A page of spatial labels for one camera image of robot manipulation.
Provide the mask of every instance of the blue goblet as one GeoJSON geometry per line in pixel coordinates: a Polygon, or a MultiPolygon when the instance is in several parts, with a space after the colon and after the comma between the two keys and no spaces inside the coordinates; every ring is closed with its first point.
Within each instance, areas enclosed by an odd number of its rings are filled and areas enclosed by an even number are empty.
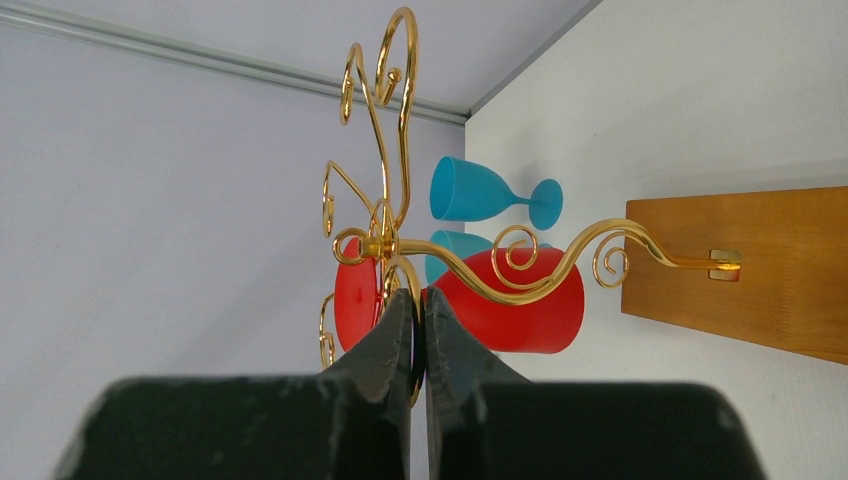
{"type": "Polygon", "coordinates": [[[518,204],[530,207],[534,227],[547,230],[562,212],[562,188],[549,178],[536,185],[530,198],[522,198],[494,171],[455,157],[443,157],[433,172],[430,213],[436,220],[479,222],[518,204]]]}
{"type": "MultiPolygon", "coordinates": [[[[492,249],[492,242],[479,235],[474,235],[473,233],[452,232],[450,230],[436,230],[430,237],[430,241],[436,245],[447,248],[453,252],[454,255],[463,260],[476,253],[492,249]]],[[[539,246],[542,248],[550,248],[550,245],[546,243],[539,246]]],[[[447,271],[447,265],[438,258],[432,255],[427,255],[425,257],[424,274],[427,277],[428,283],[434,283],[447,271]]]]}

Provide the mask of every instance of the wooden panel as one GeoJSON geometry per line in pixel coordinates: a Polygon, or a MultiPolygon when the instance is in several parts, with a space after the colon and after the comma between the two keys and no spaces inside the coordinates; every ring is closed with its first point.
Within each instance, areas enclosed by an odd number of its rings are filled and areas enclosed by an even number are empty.
{"type": "Polygon", "coordinates": [[[738,282],[664,267],[627,241],[621,311],[848,364],[848,187],[632,200],[669,253],[738,250],[738,282]]]}

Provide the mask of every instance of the red cup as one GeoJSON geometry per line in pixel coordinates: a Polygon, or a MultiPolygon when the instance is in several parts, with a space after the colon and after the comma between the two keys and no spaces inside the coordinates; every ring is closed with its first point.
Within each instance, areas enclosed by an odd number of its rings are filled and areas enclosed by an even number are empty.
{"type": "MultiPolygon", "coordinates": [[[[352,258],[359,250],[359,239],[353,238],[344,248],[346,257],[352,258]]],[[[377,261],[366,258],[359,265],[342,265],[336,272],[336,296],[333,314],[336,318],[336,336],[342,349],[348,351],[377,324],[380,290],[377,287],[377,261]]]]}
{"type": "MultiPolygon", "coordinates": [[[[517,248],[512,254],[513,262],[522,265],[530,259],[532,253],[531,248],[517,248]]],[[[559,249],[542,248],[533,266],[527,270],[515,270],[507,264],[505,254],[506,248],[498,249],[500,272],[504,278],[518,285],[526,285],[550,275],[563,256],[559,249]]],[[[503,293],[521,292],[501,283],[492,268],[490,251],[466,258],[465,264],[495,290],[503,293]]],[[[491,350],[556,353],[571,344],[583,323],[585,298],[583,280],[577,266],[548,296],[521,306],[487,300],[462,283],[451,271],[442,275],[433,286],[444,292],[459,322],[491,350]]]]}

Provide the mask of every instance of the gold metal rack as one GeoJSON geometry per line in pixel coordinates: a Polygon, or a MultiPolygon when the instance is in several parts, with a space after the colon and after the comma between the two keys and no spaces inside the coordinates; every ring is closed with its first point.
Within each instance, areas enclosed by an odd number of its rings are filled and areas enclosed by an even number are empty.
{"type": "MultiPolygon", "coordinates": [[[[372,88],[368,82],[365,72],[362,47],[359,43],[354,43],[350,48],[345,66],[344,82],[341,93],[341,108],[340,119],[343,125],[346,125],[350,120],[351,111],[353,108],[354,94],[354,72],[362,92],[365,96],[366,107],[371,117],[371,124],[374,127],[374,134],[377,138],[377,149],[380,153],[381,175],[383,179],[383,195],[376,202],[371,202],[367,195],[354,182],[345,171],[332,160],[327,162],[324,172],[323,185],[323,226],[324,236],[330,237],[333,233],[334,226],[334,199],[330,194],[329,179],[330,174],[335,171],[342,180],[356,193],[365,209],[368,211],[371,219],[367,230],[356,227],[349,227],[341,230],[333,238],[333,255],[336,260],[342,265],[358,265],[368,258],[373,258],[377,261],[379,278],[382,285],[382,301],[380,309],[388,301],[397,288],[401,286],[398,279],[398,270],[403,271],[407,279],[409,289],[415,295],[414,300],[420,313],[420,285],[415,269],[410,262],[405,258],[408,255],[432,255],[443,261],[448,268],[468,285],[473,291],[493,302],[498,302],[506,305],[526,305],[535,302],[552,291],[554,291],[565,280],[568,273],[571,271],[574,264],[577,262],[578,256],[586,249],[586,247],[596,238],[606,235],[595,250],[592,258],[592,274],[595,281],[604,288],[615,288],[624,281],[629,270],[629,260],[623,248],[613,247],[603,254],[606,245],[618,237],[627,237],[639,245],[647,249],[651,256],[658,262],[668,267],[686,268],[696,270],[709,270],[716,275],[712,278],[726,278],[721,274],[737,272],[741,268],[741,263],[737,258],[715,258],[715,259],[700,259],[700,258],[677,258],[665,251],[665,249],[657,243],[651,234],[640,224],[623,218],[611,218],[601,220],[593,225],[590,225],[571,242],[568,248],[565,249],[559,264],[554,271],[533,283],[527,285],[519,285],[509,282],[504,278],[498,268],[496,261],[500,248],[500,243],[504,237],[511,232],[521,231],[528,235],[533,246],[531,258],[523,263],[516,264],[512,259],[512,252],[516,247],[526,245],[526,240],[514,242],[503,252],[505,260],[510,268],[523,270],[530,268],[536,261],[539,251],[539,244],[536,236],[526,227],[513,225],[504,229],[495,239],[494,246],[491,250],[492,266],[498,279],[505,285],[519,290],[517,293],[503,293],[483,283],[482,280],[465,264],[463,261],[454,255],[451,251],[424,240],[413,240],[401,238],[399,232],[406,219],[411,199],[410,193],[410,172],[409,172],[409,143],[408,143],[408,127],[410,119],[410,110],[412,109],[413,98],[415,96],[415,80],[418,67],[418,26],[415,20],[415,15],[407,7],[399,8],[386,28],[383,36],[383,43],[380,47],[380,55],[377,59],[376,83],[372,88]],[[403,23],[406,26],[407,37],[407,61],[405,74],[399,68],[386,69],[386,63],[389,57],[389,49],[392,45],[394,35],[403,23]],[[397,123],[397,139],[400,164],[400,207],[395,213],[392,208],[392,190],[389,183],[389,158],[386,153],[385,142],[383,141],[383,132],[380,126],[380,121],[377,117],[377,106],[385,106],[391,100],[395,88],[403,80],[403,95],[401,97],[401,107],[398,113],[397,123]],[[357,238],[359,240],[359,250],[353,257],[347,257],[343,253],[343,245],[347,239],[357,238]],[[623,257],[623,268],[619,274],[611,265],[610,259],[614,254],[620,254],[623,257]],[[612,275],[618,275],[618,278],[607,283],[601,279],[599,273],[599,262],[603,258],[604,269],[612,275]]],[[[331,333],[324,329],[324,313],[328,302],[333,298],[331,294],[324,300],[321,308],[319,335],[321,346],[321,359],[324,367],[331,365],[335,354],[335,343],[331,333]]]]}

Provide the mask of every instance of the wall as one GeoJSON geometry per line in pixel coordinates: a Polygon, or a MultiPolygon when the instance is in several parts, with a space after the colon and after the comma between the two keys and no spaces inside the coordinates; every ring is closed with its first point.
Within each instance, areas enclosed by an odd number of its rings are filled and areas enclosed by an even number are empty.
{"type": "MultiPolygon", "coordinates": [[[[363,106],[342,127],[330,99],[8,27],[0,44],[0,478],[45,478],[120,377],[317,372],[324,163],[379,192],[363,106]]],[[[414,119],[410,144],[404,232],[429,237],[429,178],[463,131],[414,119]]],[[[367,224],[333,191],[337,228],[367,224]]]]}
{"type": "MultiPolygon", "coordinates": [[[[846,185],[848,6],[604,0],[468,122],[466,156],[518,194],[559,180],[566,208],[540,238],[563,247],[634,198],[846,185]]],[[[466,228],[492,238],[513,222],[526,208],[466,228]]],[[[619,291],[592,281],[591,254],[578,266],[575,343],[505,355],[511,365],[539,379],[713,385],[771,478],[845,478],[848,367],[623,315],[619,291]]]]}

